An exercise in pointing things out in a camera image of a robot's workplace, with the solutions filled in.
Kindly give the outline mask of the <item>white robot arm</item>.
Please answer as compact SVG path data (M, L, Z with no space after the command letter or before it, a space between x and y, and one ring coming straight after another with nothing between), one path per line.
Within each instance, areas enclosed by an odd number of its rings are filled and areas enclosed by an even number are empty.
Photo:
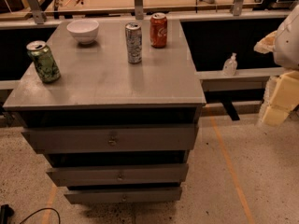
M254 50L266 54L273 53L274 62L288 69L299 69L299 5L275 32L256 43Z

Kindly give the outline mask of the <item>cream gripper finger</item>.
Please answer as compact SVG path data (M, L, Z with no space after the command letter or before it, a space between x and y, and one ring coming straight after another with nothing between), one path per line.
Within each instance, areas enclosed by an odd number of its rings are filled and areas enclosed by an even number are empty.
M272 52L274 50L276 34L276 31L268 34L259 42L257 42L253 49L261 54Z

